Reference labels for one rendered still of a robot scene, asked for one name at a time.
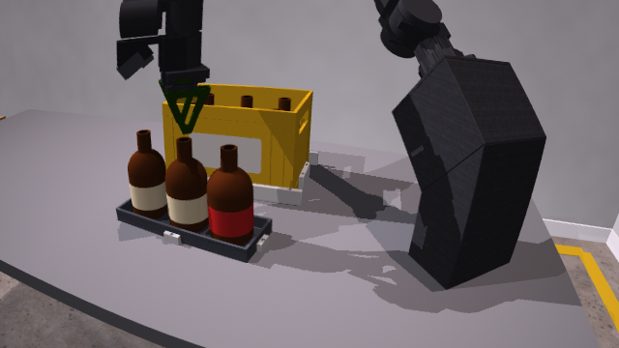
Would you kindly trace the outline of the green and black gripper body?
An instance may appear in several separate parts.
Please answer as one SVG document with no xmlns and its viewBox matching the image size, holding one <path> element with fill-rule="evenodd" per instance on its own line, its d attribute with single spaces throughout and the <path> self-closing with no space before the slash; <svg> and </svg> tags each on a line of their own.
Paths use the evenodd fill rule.
<svg viewBox="0 0 619 348">
<path fill-rule="evenodd" d="M 162 72 L 160 69 L 161 84 L 165 92 L 197 89 L 196 83 L 206 82 L 206 78 L 210 78 L 210 69 L 201 63 L 202 32 L 192 33 L 192 38 L 190 33 L 183 34 L 183 37 L 185 36 L 187 36 L 187 69 L 174 72 Z M 191 82 L 177 84 L 185 78 Z"/>
</svg>

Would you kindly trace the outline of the yellow crate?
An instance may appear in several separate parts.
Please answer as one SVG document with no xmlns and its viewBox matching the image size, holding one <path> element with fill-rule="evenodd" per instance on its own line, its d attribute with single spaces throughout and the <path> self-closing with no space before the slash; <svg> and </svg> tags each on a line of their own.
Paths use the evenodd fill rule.
<svg viewBox="0 0 619 348">
<path fill-rule="evenodd" d="M 188 136 L 192 139 L 192 157 L 204 165 L 207 177 L 221 167 L 221 146 L 232 144 L 238 147 L 238 167 L 254 184 L 298 189 L 299 176 L 309 161 L 311 117 L 297 91 L 224 84 L 197 86 L 202 85 L 211 87 L 214 105 L 203 105 L 192 133 L 182 134 L 167 101 L 162 104 L 166 169 L 177 159 L 176 139 Z M 253 108 L 241 107 L 245 95 L 253 96 Z M 291 99 L 290 111 L 270 110 L 279 108 L 279 98 Z"/>
</svg>

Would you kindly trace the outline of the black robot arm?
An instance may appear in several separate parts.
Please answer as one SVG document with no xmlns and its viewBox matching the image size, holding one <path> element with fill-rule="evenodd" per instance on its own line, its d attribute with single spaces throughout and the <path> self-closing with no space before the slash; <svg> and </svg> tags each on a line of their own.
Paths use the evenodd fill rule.
<svg viewBox="0 0 619 348">
<path fill-rule="evenodd" d="M 432 0 L 374 0 L 374 3 L 380 14 L 378 21 L 382 27 L 385 25 L 381 42 L 398 57 L 416 56 L 420 78 L 441 55 L 476 58 L 474 54 L 464 56 L 453 48 L 449 41 L 451 34 L 444 22 L 440 22 L 441 10 Z M 165 13 L 165 32 L 178 37 L 158 35 L 162 13 Z M 183 34 L 190 33 L 192 38 L 192 33 L 202 30 L 202 16 L 203 0 L 123 0 L 119 13 L 121 39 L 145 38 L 116 41 L 116 70 L 127 80 L 141 67 L 145 68 L 155 59 L 149 44 L 159 44 L 159 68 L 163 73 L 186 70 L 187 36 Z"/>
</svg>

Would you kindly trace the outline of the brown bottle with red label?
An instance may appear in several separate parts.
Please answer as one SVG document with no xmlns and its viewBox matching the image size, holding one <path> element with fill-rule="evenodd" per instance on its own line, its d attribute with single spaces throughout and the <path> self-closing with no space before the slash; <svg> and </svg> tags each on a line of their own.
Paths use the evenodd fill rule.
<svg viewBox="0 0 619 348">
<path fill-rule="evenodd" d="M 221 146 L 221 167 L 207 183 L 210 236 L 241 246 L 253 237 L 253 184 L 238 167 L 238 147 Z"/>
</svg>

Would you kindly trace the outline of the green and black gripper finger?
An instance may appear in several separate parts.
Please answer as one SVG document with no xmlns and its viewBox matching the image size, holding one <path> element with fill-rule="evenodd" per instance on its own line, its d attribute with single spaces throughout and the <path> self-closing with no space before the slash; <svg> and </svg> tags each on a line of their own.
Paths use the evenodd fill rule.
<svg viewBox="0 0 619 348">
<path fill-rule="evenodd" d="M 197 86 L 197 89 L 191 89 L 191 90 L 183 90 L 183 91 L 175 91 L 175 92 L 164 91 L 182 134 L 192 133 L 192 130 L 194 128 L 198 115 L 204 103 L 206 102 L 210 92 L 211 92 L 211 87 L 209 85 Z M 197 101 L 192 111 L 192 116 L 189 120 L 189 123 L 186 125 L 181 115 L 181 112 L 179 110 L 179 107 L 177 105 L 177 100 L 182 99 L 182 98 L 191 98 L 191 97 L 197 97 Z"/>
<path fill-rule="evenodd" d="M 187 78 L 187 79 L 181 79 L 181 81 L 180 81 L 180 82 L 177 82 L 177 84 L 181 84 L 181 83 L 190 83 L 190 82 L 191 82 L 191 81 Z M 167 103 L 168 103 L 168 100 L 167 100 L 166 95 L 165 95 L 165 93 L 164 93 L 164 88 L 162 87 L 162 84 L 161 84 L 161 80 L 159 80 L 159 83 L 160 83 L 160 86 L 161 86 L 161 88 L 162 88 L 162 92 L 163 92 L 163 94 L 164 94 L 164 96 L 165 96 L 165 99 L 166 99 L 166 101 L 167 101 Z M 186 99 L 185 99 L 184 106 L 183 106 L 183 109 L 182 109 L 182 112 L 181 112 L 181 115 L 183 116 L 184 122 L 186 121 L 186 118 L 187 118 L 187 115 L 188 115 L 188 112 L 189 112 L 189 109 L 190 109 L 191 103 L 192 103 L 192 98 L 186 98 Z M 169 105 L 169 103 L 168 103 L 168 105 Z M 170 105 L 169 105 L 169 108 L 170 108 L 170 110 L 171 110 Z M 172 110 L 171 110 L 171 112 L 172 112 Z M 173 112 L 172 112 L 172 114 L 173 114 Z M 174 117 L 174 115 L 173 115 L 173 117 Z M 176 121 L 176 118 L 175 118 L 175 117 L 174 117 L 174 119 L 175 119 L 175 121 Z M 177 123 L 177 121 L 176 121 L 176 123 Z M 177 124 L 178 124 L 178 123 L 177 123 Z"/>
</svg>

